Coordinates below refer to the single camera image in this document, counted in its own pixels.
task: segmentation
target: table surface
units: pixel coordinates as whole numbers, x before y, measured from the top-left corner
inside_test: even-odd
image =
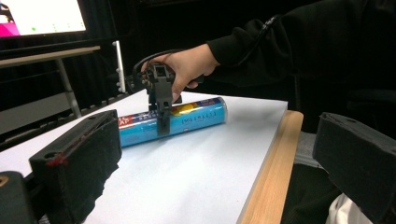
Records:
[[[183,93],[186,103],[216,96]],[[303,116],[286,102],[222,97],[226,123],[124,148],[85,223],[279,223]],[[147,98],[94,113],[144,112]],[[28,159],[84,118],[0,153],[0,171],[29,174]]]

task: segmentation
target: dark background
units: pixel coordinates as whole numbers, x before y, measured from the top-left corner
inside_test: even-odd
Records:
[[[6,39],[0,42],[0,59],[72,49],[101,46],[93,54],[64,59],[67,74],[80,109],[99,106],[119,97],[113,78],[117,57],[112,46],[119,40],[125,75],[142,58],[167,49],[192,48],[206,40],[228,35],[247,21],[266,21],[313,0],[86,0],[79,1],[87,32],[83,35],[49,35]],[[39,100],[64,91],[53,62],[0,69],[0,111]],[[288,77],[274,85],[237,88],[207,78],[196,90],[276,99],[289,102],[289,109],[304,113],[303,131],[315,133],[321,112],[354,116],[347,110],[348,86],[295,80]],[[68,116],[65,111],[59,116]],[[13,132],[41,125],[43,121]]]

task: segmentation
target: wooden edge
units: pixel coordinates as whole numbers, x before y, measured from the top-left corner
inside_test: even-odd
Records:
[[[5,59],[0,61],[0,68],[17,66],[27,63],[39,63],[48,60],[54,60],[65,57],[78,56],[82,54],[91,53],[94,50],[100,49],[100,46],[80,48],[80,49],[68,49],[62,51],[55,51],[51,53],[36,54],[32,56],[25,56],[20,58]]]
[[[303,123],[303,114],[286,111],[251,192],[241,223],[279,224]]]

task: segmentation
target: white table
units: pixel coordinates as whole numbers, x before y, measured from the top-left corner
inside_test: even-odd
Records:
[[[214,96],[184,92],[183,100],[187,103]],[[288,112],[287,103],[223,99],[228,107],[224,124],[125,147],[120,168],[107,180],[85,223],[246,222],[245,211],[260,182],[258,173],[264,161],[272,162],[268,150]],[[141,91],[94,113],[108,109],[117,109],[119,116],[144,112],[148,97]],[[0,171],[28,175],[28,159],[84,118],[0,153]]]

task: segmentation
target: cylindrical object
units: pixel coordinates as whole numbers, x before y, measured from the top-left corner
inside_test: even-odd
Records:
[[[173,106],[168,135],[157,134],[157,111],[119,117],[121,146],[127,147],[172,134],[201,129],[223,123],[226,119],[227,106],[221,97]]]

